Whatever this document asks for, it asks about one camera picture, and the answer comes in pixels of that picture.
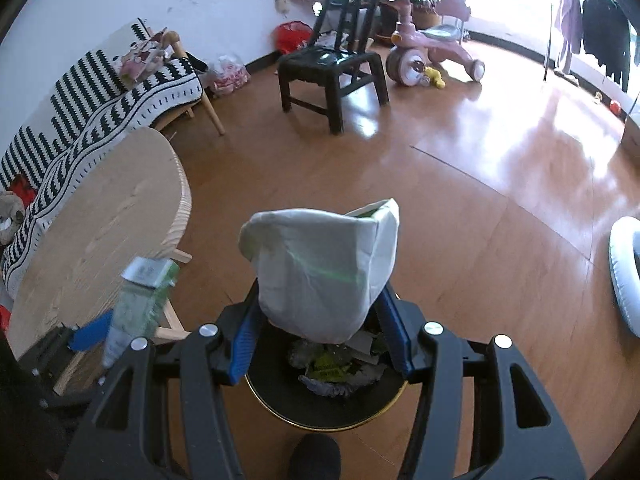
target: yellow toy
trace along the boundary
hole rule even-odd
[[[440,71],[436,70],[434,67],[432,66],[424,67],[424,75],[429,78],[429,81],[431,81],[431,84],[436,88],[441,89],[446,86],[446,83],[444,82],[444,80],[442,79],[442,76],[440,75]]]

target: patterned sofa cover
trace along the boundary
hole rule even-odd
[[[137,20],[82,56],[18,130],[2,157],[0,181],[5,189],[23,174],[37,190],[0,261],[11,298],[17,296],[42,236],[95,165],[133,130],[151,126],[163,112],[202,96],[200,81],[185,58],[172,59],[127,91],[111,61],[146,38],[146,28]]]

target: wooden floor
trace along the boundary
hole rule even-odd
[[[589,474],[640,409],[640,340],[620,321],[607,235],[640,212],[639,174],[617,146],[622,124],[590,95],[515,54],[478,43],[482,85],[446,62],[444,90],[373,87],[343,101],[345,133],[295,107],[284,114],[273,70],[217,101],[228,135],[204,110],[167,133],[188,176],[193,213],[180,248],[193,254],[173,296],[188,330],[244,298],[254,273],[236,247],[254,212],[346,212],[393,197],[401,227],[396,291],[459,336],[510,335],[556,402]],[[292,94],[323,104],[321,89]],[[385,415],[340,433],[345,480],[396,477],[418,399],[411,386]],[[457,472],[466,470],[472,397]],[[242,385],[226,405],[247,478],[284,478],[301,431]],[[173,419],[176,430],[178,416]],[[176,451],[184,461],[184,450]]]

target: chair backrest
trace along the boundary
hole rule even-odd
[[[467,7],[465,0],[440,0],[435,10],[439,16],[452,16],[462,22],[468,22],[471,17],[471,7]]]
[[[345,33],[344,29],[347,22],[347,15],[349,15],[350,30],[346,31],[349,35],[347,51],[349,53],[363,53],[364,49],[367,47],[367,40],[369,39],[369,34],[373,25],[373,15],[376,11],[376,7],[378,6],[378,0],[369,0],[369,2],[367,3],[367,12],[364,15],[362,26],[360,27],[360,33],[358,34],[358,37],[356,37],[356,34],[358,32],[358,19],[360,17],[361,4],[362,0],[324,0],[324,3],[322,4],[322,11],[316,19],[313,34],[309,39],[309,46],[313,46],[316,43],[316,40],[320,35],[320,30],[322,29],[322,24],[324,23],[327,11],[332,9],[339,9],[340,19],[338,20],[338,26],[335,31],[336,34],[334,50],[340,50],[340,46],[342,44],[342,35]],[[354,51],[356,40],[358,40],[358,47],[357,50]]]

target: black shoe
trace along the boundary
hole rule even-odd
[[[340,447],[322,433],[308,433],[293,450],[287,480],[339,480]]]

